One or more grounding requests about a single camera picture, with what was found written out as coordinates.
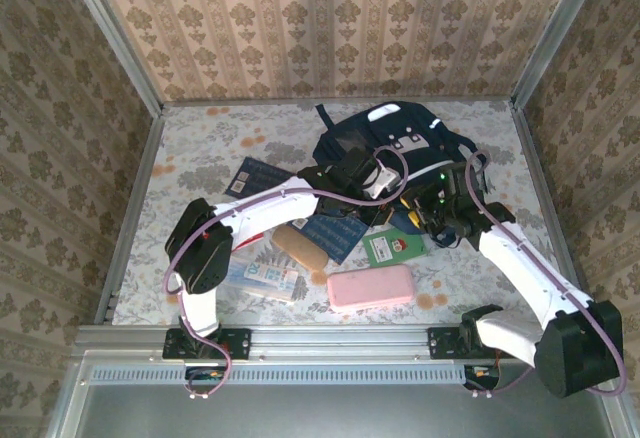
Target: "blue book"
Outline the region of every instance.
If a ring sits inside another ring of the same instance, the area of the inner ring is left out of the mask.
[[[225,191],[234,198],[246,198],[285,182],[293,173],[269,165],[255,158],[246,157]],[[288,224],[327,252],[338,264],[349,256],[366,231],[367,225],[357,218],[334,218],[313,215]]]

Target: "wallpaper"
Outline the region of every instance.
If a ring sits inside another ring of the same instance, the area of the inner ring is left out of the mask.
[[[81,0],[0,0],[0,436],[44,431],[149,126]]]
[[[109,0],[163,101],[510,95],[558,0]]]
[[[640,409],[640,0],[587,0],[526,106],[579,272],[623,313]]]

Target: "table surface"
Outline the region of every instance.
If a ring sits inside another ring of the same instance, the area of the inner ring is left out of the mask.
[[[334,121],[374,106],[371,103],[329,104]],[[493,163],[487,178],[487,201],[501,201],[515,214],[531,242],[556,265],[538,198],[507,102],[424,103],[452,130],[489,150]],[[162,140],[113,317],[114,325],[177,323],[178,306],[166,297],[161,281],[169,260],[164,243],[187,204],[204,197],[209,204],[232,201],[224,191],[245,156],[296,172],[314,165],[311,153],[325,127],[312,106],[246,105],[169,107]],[[369,230],[375,233],[384,229]],[[227,325],[421,324],[458,322],[460,314],[495,303],[531,316],[526,302],[486,258],[463,242],[439,249],[425,238],[428,255],[407,262],[416,284],[416,300],[408,305],[335,313],[326,286],[314,285],[310,274],[268,239],[240,251],[244,257],[295,268],[303,279],[295,301],[283,303],[225,287],[218,292],[218,318]],[[328,273],[368,267],[362,244]]]

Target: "purple cable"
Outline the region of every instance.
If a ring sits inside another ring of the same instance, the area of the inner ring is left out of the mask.
[[[184,283],[181,284],[178,288],[175,288],[173,290],[169,289],[169,280],[171,279],[171,273],[173,273],[173,270],[175,269],[176,265],[178,264],[178,262],[180,261],[180,259],[183,257],[183,255],[186,253],[186,251],[189,249],[189,247],[193,244],[194,241],[196,241],[196,239],[202,235],[207,229],[209,229],[211,226],[215,225],[216,223],[218,223],[221,220],[224,220],[225,218],[234,215],[235,213],[239,213],[241,211],[244,211],[248,208],[251,208],[252,206],[257,205],[258,203],[262,203],[263,201],[266,200],[270,200],[271,198],[277,198],[279,196],[286,196],[286,195],[295,195],[295,194],[313,194],[315,196],[324,196],[327,198],[333,198],[334,200],[339,200],[345,203],[349,203],[352,205],[357,205],[357,206],[381,206],[381,205],[385,205],[393,200],[395,200],[397,197],[399,197],[402,192],[404,191],[405,187],[407,186],[407,181],[409,180],[409,165],[407,164],[407,160],[405,160],[404,156],[402,156],[401,153],[399,153],[398,151],[396,151],[395,148],[391,147],[391,146],[381,146],[379,148],[376,148],[373,152],[373,157],[375,158],[376,156],[378,156],[378,154],[381,151],[384,150],[389,150],[392,153],[394,153],[399,159],[400,162],[402,163],[402,171],[403,171],[403,176],[402,176],[402,181],[400,183],[400,186],[398,187],[398,189],[389,197],[387,198],[383,198],[381,200],[372,200],[372,201],[365,201],[365,200],[356,200],[353,198],[349,198],[347,196],[342,196],[342,195],[338,195],[337,193],[331,193],[329,191],[323,191],[323,190],[314,190],[311,188],[291,188],[288,190],[279,190],[279,191],[273,191],[271,193],[267,193],[266,195],[263,196],[259,196],[257,198],[254,198],[253,200],[249,200],[246,203],[243,203],[241,205],[238,205],[236,208],[232,208],[230,210],[227,210],[223,213],[220,213],[217,216],[214,216],[213,218],[211,218],[210,220],[207,220],[202,226],[200,226],[196,231],[194,231],[191,236],[189,236],[189,238],[187,238],[185,240],[185,242],[182,244],[182,246],[178,249],[177,253],[175,254],[175,256],[173,257],[173,259],[171,260],[171,262],[169,263],[169,267],[167,268],[167,270],[164,273],[164,277],[162,280],[162,286],[164,288],[164,291],[167,295],[178,295],[178,303],[180,305],[180,316],[182,318],[182,321],[184,323],[185,328],[187,329],[187,331],[189,332],[189,334],[196,340],[198,340],[201,343],[204,343],[207,346],[211,346],[213,348],[215,348],[216,350],[218,350],[220,353],[222,353],[222,355],[225,358],[225,361],[227,362],[227,368],[222,376],[222,379],[220,380],[220,383],[218,383],[216,386],[214,386],[211,390],[209,390],[207,393],[196,393],[193,390],[192,387],[192,382],[193,382],[193,377],[191,377],[191,379],[189,380],[188,386],[185,386],[185,388],[192,394],[192,396],[201,396],[203,398],[208,398],[209,396],[211,396],[213,393],[215,393],[216,391],[218,391],[220,389],[220,387],[228,380],[229,375],[231,373],[231,356],[229,356],[229,353],[227,353],[227,351],[222,348],[220,345],[218,345],[217,343],[207,340],[206,338],[202,338],[201,336],[199,336],[196,331],[193,329],[193,327],[191,326],[191,324],[189,323],[189,320],[187,319],[187,313],[186,310],[184,308],[184,302],[182,301],[182,292],[184,291]]]
[[[536,257],[536,255],[529,249],[529,247],[526,246],[525,243],[521,242],[518,239],[518,237],[515,236],[506,226],[500,223],[500,221],[498,221],[498,219],[495,216],[493,216],[489,212],[489,210],[487,210],[487,208],[482,204],[482,202],[478,199],[478,196],[476,195],[476,192],[473,189],[473,185],[471,183],[471,162],[478,155],[484,155],[487,158],[487,162],[483,166],[482,170],[484,170],[484,168],[487,167],[491,159],[489,153],[485,150],[478,150],[467,159],[467,166],[465,167],[465,170],[464,170],[464,180],[465,180],[465,184],[467,185],[467,189],[469,190],[469,195],[471,196],[471,199],[473,200],[475,205],[478,207],[478,209],[482,213],[484,213],[484,215],[489,219],[489,221],[491,221],[491,223],[493,223],[500,231],[502,231],[518,247],[518,249],[522,250],[524,254],[527,255],[527,257],[533,262],[533,264],[536,265],[536,267],[542,273],[544,273],[544,275],[549,279],[549,281],[551,281],[551,283],[553,283],[558,290],[560,290],[563,294],[566,295],[567,299],[571,302],[571,304],[573,304],[578,309],[578,311],[580,311],[580,313],[584,315],[584,317],[587,319],[589,324],[593,327],[595,332],[598,334],[600,339],[604,342],[606,347],[609,349],[609,351],[613,355],[613,359],[616,362],[616,365],[618,367],[618,372],[620,374],[620,382],[618,383],[618,386],[611,391],[604,391],[595,387],[589,388],[589,391],[593,394],[601,395],[601,396],[613,397],[621,394],[627,386],[627,369],[624,366],[624,360],[622,359],[622,356],[620,356],[620,352],[616,348],[616,345],[613,343],[609,335],[607,335],[607,333],[602,329],[600,324],[598,324],[595,318],[582,305],[582,303],[580,303],[580,301],[571,294],[571,292],[562,284],[562,282],[559,281],[555,277],[555,275],[544,265],[544,263],[542,263]],[[506,387],[502,388],[502,390],[504,390],[507,387],[510,388],[511,385],[507,385]]]

